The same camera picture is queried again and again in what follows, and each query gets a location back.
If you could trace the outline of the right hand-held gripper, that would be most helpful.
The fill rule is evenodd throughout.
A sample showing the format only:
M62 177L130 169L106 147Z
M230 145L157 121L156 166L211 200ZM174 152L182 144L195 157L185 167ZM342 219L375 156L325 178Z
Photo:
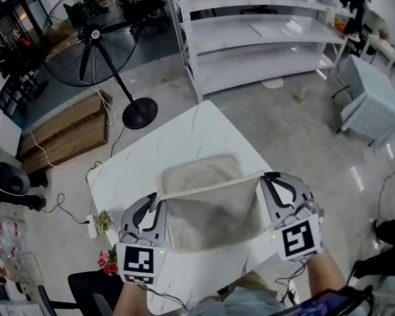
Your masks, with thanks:
M291 203L283 203L274 184L292 194ZM283 261L300 261L322 252L321 221L323 210L314 205L301 205L313 195L298 177L283 172L266 172L261 188L271 222L270 249Z

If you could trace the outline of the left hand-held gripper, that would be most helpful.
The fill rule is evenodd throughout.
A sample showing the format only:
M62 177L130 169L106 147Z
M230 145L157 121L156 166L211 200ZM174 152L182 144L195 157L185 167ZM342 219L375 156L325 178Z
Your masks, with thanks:
M139 225L157 197L154 192L140 198L122 215L120 241L116 243L118 275L123 282L136 285L156 285L167 256L164 245L167 224L167 204L157 204L153 224L142 230Z

